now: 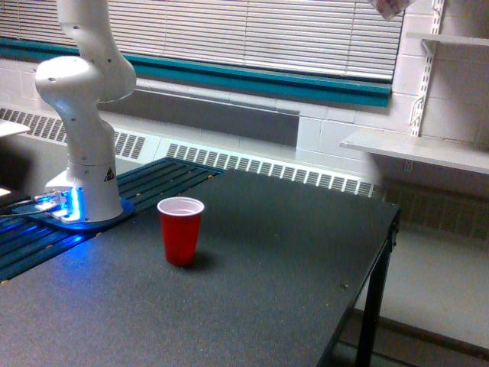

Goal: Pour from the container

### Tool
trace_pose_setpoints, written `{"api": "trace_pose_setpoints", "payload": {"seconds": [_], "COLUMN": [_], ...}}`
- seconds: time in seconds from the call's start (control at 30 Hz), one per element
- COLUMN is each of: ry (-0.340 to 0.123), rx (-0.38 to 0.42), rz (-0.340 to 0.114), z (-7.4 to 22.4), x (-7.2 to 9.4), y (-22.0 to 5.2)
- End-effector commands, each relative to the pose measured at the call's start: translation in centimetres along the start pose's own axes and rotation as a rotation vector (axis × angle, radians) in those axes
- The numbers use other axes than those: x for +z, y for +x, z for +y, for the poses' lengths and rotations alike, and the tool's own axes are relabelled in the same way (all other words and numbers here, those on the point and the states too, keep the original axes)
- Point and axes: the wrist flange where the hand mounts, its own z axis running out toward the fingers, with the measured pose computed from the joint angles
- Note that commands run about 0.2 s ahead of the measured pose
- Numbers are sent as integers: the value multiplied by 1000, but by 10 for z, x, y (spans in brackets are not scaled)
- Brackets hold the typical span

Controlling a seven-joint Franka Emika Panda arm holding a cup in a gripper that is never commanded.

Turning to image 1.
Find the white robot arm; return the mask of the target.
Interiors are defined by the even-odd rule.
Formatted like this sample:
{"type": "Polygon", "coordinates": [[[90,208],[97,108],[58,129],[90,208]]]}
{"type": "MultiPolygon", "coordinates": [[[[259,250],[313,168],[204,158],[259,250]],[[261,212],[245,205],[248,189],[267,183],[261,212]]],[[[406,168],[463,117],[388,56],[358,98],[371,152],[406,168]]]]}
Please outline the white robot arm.
{"type": "Polygon", "coordinates": [[[93,223],[123,213],[115,165],[115,132],[98,105],[130,96],[134,67],[115,43],[106,1],[58,1],[60,27],[72,38],[77,56],[40,63],[35,86],[59,115],[66,132],[67,168],[46,185],[65,196],[52,215],[68,223],[93,223]]]}

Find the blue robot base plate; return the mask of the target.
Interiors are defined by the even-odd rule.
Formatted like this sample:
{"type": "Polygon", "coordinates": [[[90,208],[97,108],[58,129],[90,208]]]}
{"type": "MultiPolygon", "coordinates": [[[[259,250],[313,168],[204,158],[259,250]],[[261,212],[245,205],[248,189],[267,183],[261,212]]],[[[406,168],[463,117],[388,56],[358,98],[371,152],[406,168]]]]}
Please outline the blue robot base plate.
{"type": "Polygon", "coordinates": [[[63,229],[69,232],[100,232],[124,222],[134,214],[134,205],[130,200],[121,197],[120,201],[123,209],[122,213],[105,221],[64,223],[48,213],[31,214],[27,215],[27,218],[54,229],[63,229]]]}

